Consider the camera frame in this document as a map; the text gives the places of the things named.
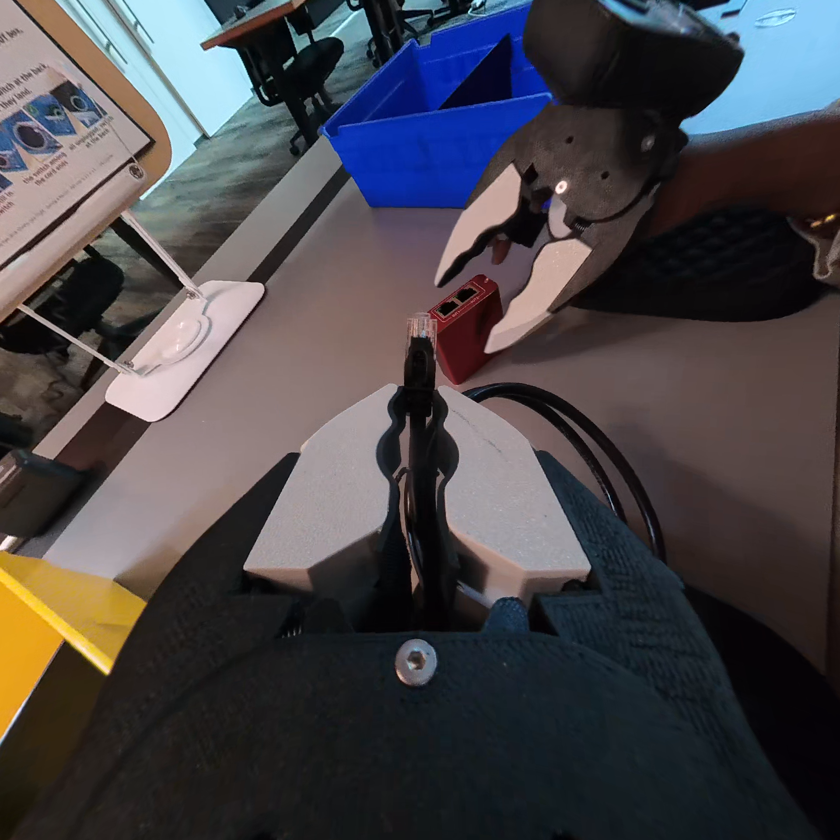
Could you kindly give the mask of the instruction board with wooden frame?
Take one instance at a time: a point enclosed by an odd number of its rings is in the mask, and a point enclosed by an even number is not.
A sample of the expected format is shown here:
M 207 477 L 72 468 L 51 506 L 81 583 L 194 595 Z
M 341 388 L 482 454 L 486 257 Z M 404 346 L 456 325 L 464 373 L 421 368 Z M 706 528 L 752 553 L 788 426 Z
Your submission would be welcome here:
M 1 2 L 1 314 L 172 162 L 152 106 L 57 2 Z

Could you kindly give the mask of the dark bin divider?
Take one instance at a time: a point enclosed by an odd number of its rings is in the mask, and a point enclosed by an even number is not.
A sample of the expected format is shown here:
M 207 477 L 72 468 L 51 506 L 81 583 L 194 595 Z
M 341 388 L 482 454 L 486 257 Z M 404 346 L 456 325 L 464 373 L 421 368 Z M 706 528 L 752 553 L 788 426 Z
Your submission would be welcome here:
M 437 110 L 473 108 L 512 99 L 511 62 L 511 36 L 504 34 Z
M 1 748 L 2 832 L 10 833 L 77 746 L 105 675 L 62 643 L 16 715 Z

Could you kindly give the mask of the grey desk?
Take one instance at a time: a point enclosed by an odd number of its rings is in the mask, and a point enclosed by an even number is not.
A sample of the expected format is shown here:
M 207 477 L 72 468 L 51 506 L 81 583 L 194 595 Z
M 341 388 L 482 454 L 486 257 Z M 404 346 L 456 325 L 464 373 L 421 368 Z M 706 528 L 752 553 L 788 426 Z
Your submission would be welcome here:
M 406 316 L 443 296 L 457 213 L 371 209 L 320 140 L 199 271 L 266 294 L 173 414 L 104 402 L 104 376 L 37 446 L 97 476 L 44 538 L 3 548 L 148 597 L 268 468 L 403 378 Z M 628 458 L 668 564 L 755 617 L 838 688 L 838 295 L 788 318 L 703 322 L 566 309 L 476 383 L 570 401 Z

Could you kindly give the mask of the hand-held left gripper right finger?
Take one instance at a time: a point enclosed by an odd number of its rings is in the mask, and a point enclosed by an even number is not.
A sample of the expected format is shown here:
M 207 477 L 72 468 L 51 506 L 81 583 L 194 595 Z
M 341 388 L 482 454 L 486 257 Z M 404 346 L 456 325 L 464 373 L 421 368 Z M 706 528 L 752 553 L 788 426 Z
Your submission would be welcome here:
M 529 440 L 452 387 L 433 405 L 447 627 L 477 625 L 501 598 L 530 607 L 585 583 L 591 562 Z

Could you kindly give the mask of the yellow plastic bin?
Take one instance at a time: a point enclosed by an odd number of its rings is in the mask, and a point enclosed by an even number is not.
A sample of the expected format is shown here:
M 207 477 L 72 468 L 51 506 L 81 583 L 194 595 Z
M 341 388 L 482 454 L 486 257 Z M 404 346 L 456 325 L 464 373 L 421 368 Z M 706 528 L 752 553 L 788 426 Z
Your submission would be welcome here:
M 1 736 L 68 644 L 105 676 L 145 608 L 115 581 L 1 552 Z

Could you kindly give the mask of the black wrist rest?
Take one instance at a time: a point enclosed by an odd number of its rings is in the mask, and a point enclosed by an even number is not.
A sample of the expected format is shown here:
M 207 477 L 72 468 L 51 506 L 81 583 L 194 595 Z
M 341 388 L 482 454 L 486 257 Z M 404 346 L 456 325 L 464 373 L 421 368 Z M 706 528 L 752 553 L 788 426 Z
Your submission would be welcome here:
M 787 218 L 731 207 L 628 246 L 573 308 L 667 319 L 782 319 L 825 297 L 815 250 Z

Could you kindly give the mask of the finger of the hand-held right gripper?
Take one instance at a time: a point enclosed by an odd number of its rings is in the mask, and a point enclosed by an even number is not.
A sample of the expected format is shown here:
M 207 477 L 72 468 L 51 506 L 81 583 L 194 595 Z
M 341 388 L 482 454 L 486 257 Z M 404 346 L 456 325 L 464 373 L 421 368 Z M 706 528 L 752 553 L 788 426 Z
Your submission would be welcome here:
M 592 249 L 565 223 L 567 206 L 553 197 L 548 212 L 549 241 L 536 255 L 528 281 L 501 320 L 490 330 L 487 354 L 506 350 L 551 320 L 574 275 Z
M 518 214 L 521 199 L 522 176 L 509 163 L 458 217 L 437 266 L 436 287 L 447 285 L 487 248 Z

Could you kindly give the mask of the wooden office table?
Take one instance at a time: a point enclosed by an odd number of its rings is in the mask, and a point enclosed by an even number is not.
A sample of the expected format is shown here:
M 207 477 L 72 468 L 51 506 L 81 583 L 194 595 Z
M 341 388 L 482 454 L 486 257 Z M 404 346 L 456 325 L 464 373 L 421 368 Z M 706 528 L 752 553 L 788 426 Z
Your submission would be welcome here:
M 287 18 L 305 1 L 241 2 L 234 14 L 201 43 L 203 51 L 230 49 L 240 58 L 257 98 L 284 104 L 298 119 L 305 112 L 299 85 L 286 67 L 297 55 Z

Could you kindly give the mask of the blue plastic bin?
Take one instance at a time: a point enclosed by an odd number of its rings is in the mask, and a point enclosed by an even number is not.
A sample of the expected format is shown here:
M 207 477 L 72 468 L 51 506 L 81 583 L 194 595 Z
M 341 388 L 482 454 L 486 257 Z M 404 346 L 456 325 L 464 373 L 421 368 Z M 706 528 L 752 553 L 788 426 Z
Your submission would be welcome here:
M 530 3 L 409 40 L 321 127 L 371 207 L 461 208 L 502 144 L 552 101 L 522 49 Z M 504 36 L 512 99 L 438 111 Z

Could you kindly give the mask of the red ethernet splitter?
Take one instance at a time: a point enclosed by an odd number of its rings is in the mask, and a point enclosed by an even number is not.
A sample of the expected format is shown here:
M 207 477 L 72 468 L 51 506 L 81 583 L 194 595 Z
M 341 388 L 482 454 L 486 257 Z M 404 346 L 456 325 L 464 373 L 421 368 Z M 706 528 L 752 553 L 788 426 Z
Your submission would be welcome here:
M 437 364 L 451 383 L 464 384 L 490 360 L 486 344 L 502 314 L 499 287 L 483 274 L 428 311 L 437 324 Z

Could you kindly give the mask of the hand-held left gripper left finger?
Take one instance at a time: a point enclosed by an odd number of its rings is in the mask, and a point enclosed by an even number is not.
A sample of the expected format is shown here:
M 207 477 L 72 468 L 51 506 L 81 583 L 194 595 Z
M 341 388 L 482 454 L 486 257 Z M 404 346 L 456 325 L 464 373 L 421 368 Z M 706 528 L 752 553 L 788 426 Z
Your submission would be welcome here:
M 337 601 L 362 632 L 399 632 L 413 619 L 395 478 L 402 395 L 384 385 L 310 436 L 244 565 L 281 590 Z

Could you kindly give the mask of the person's right forearm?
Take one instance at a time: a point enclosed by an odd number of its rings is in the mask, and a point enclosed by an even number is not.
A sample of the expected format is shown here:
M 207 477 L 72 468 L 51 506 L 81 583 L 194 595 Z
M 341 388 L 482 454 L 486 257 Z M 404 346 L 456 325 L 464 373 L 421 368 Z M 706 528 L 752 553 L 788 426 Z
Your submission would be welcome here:
M 794 178 L 794 211 L 788 222 L 814 249 L 812 274 L 828 286 L 839 286 L 838 140 L 830 154 L 808 154 Z

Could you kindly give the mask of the black office chair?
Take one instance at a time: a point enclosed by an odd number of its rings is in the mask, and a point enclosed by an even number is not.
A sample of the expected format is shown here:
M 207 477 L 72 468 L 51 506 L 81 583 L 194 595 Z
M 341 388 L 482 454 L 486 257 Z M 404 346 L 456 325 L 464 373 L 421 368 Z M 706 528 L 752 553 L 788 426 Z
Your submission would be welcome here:
M 290 154 L 298 158 L 312 144 L 312 136 L 340 108 L 327 92 L 327 81 L 343 56 L 338 38 L 313 40 L 300 49 L 292 46 L 253 49 L 250 71 L 254 92 L 261 104 L 286 104 L 297 130 L 288 141 Z M 288 104 L 288 95 L 292 105 Z
M 95 333 L 100 339 L 98 352 L 115 361 L 160 313 L 152 311 L 122 325 L 107 322 L 106 310 L 118 299 L 124 281 L 121 268 L 92 252 L 82 260 L 70 262 L 59 285 L 35 312 L 74 339 L 78 340 L 84 333 Z M 66 361 L 70 341 L 18 311 L 2 322 L 1 348 L 20 355 L 53 353 Z

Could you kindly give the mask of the dark grey power adapter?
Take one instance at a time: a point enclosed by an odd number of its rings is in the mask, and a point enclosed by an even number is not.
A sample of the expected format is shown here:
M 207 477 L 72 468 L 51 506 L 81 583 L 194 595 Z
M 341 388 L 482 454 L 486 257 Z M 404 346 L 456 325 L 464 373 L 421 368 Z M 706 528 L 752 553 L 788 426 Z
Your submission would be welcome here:
M 88 477 L 25 449 L 1 458 L 1 533 L 31 539 L 43 535 Z

